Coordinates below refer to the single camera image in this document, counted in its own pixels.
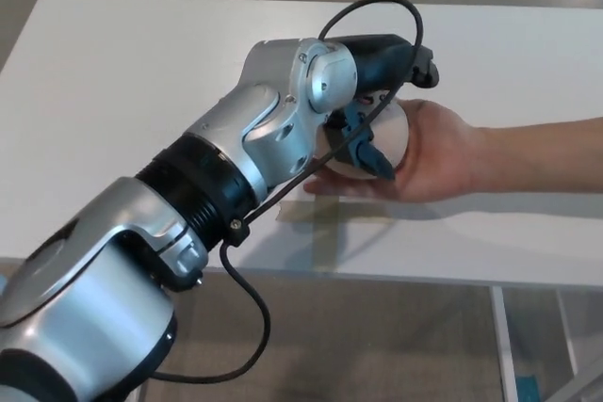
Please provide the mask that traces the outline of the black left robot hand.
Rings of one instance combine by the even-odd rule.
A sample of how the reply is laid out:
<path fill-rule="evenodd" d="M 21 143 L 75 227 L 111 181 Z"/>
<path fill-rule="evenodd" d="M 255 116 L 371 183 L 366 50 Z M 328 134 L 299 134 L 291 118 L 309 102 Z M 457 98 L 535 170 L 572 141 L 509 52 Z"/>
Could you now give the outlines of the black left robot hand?
<path fill-rule="evenodd" d="M 324 152 L 339 146 L 354 129 L 366 123 L 368 115 L 397 83 L 417 88 L 435 88 L 439 83 L 433 52 L 427 47 L 420 47 L 412 56 L 413 44 L 397 35 L 349 36 L 336 41 L 348 47 L 354 57 L 358 88 L 356 98 L 336 110 L 319 132 L 319 147 Z M 392 180 L 408 141 L 406 113 L 393 100 L 326 167 L 353 180 Z"/>

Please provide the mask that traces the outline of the bare person hand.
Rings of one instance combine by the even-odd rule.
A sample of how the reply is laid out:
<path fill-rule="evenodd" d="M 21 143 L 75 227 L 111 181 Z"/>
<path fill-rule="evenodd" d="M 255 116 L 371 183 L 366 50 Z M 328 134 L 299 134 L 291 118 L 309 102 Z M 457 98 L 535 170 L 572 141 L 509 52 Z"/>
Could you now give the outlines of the bare person hand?
<path fill-rule="evenodd" d="M 353 180 L 321 168 L 306 193 L 401 202 L 442 201 L 475 188 L 478 159 L 488 135 L 432 101 L 400 101 L 409 121 L 406 153 L 394 180 Z"/>

